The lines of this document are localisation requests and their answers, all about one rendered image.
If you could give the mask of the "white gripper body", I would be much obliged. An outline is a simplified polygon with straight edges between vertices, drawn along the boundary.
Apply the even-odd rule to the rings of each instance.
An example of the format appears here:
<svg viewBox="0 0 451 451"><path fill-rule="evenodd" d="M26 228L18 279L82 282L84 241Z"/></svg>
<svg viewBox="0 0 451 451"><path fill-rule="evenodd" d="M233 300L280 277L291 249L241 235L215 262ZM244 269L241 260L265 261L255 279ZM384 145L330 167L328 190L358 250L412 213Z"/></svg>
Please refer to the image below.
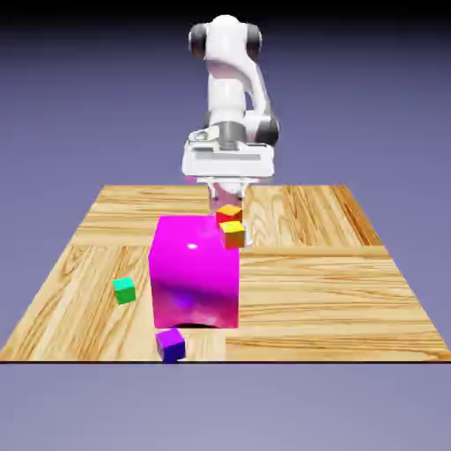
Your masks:
<svg viewBox="0 0 451 451"><path fill-rule="evenodd" d="M239 143L226 151L216 142L185 143L182 173L191 179L266 179L275 173L274 148Z"/></svg>

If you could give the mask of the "small orange cube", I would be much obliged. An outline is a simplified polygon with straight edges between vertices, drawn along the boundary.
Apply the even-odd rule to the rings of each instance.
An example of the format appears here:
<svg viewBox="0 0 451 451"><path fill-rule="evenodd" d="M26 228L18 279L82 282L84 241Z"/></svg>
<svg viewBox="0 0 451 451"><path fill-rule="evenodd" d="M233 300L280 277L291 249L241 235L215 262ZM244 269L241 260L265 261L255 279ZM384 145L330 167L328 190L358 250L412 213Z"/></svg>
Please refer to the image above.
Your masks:
<svg viewBox="0 0 451 451"><path fill-rule="evenodd" d="M217 224L230 221L242 221L242 208L232 204L224 204L216 210Z"/></svg>

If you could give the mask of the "small yellow cube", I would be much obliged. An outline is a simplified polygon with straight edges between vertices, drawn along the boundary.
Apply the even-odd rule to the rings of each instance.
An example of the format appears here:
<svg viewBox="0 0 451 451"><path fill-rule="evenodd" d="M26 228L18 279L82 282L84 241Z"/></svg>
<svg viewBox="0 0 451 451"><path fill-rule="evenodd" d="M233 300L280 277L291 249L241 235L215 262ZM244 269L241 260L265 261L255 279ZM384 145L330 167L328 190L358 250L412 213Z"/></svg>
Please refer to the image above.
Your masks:
<svg viewBox="0 0 451 451"><path fill-rule="evenodd" d="M246 230L239 221L225 221L219 224L222 243L226 249L244 248L246 245Z"/></svg>

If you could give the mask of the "small green cube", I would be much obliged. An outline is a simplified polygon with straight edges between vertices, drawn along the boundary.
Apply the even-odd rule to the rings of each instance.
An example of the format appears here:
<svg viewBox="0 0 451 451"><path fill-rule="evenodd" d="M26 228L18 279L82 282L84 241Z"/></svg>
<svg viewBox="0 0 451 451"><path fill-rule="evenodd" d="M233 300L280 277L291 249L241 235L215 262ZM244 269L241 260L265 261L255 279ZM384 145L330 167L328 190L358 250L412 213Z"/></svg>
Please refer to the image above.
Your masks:
<svg viewBox="0 0 451 451"><path fill-rule="evenodd" d="M115 298L119 305L130 303L137 299L136 288L131 277L115 279L113 286Z"/></svg>

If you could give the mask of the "small purple cube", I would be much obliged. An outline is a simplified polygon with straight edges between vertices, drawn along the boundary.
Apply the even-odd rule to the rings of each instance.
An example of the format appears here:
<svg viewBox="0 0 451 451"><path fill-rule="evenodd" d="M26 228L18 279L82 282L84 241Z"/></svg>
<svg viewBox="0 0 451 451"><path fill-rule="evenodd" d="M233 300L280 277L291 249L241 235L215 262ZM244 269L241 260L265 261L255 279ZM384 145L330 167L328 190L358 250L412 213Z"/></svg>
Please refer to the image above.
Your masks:
<svg viewBox="0 0 451 451"><path fill-rule="evenodd" d="M174 363L186 357L185 340L178 329L160 331L155 338L159 355L164 363Z"/></svg>

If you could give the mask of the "large magenta box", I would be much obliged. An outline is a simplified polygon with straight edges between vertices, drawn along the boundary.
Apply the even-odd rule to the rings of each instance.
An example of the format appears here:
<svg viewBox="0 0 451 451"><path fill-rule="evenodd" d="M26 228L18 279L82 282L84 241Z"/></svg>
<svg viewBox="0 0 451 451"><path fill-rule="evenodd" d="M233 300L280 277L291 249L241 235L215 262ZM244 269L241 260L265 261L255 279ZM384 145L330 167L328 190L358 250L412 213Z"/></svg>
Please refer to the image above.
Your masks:
<svg viewBox="0 0 451 451"><path fill-rule="evenodd" d="M240 252L226 249L213 216L162 216L149 252L154 326L239 325Z"/></svg>

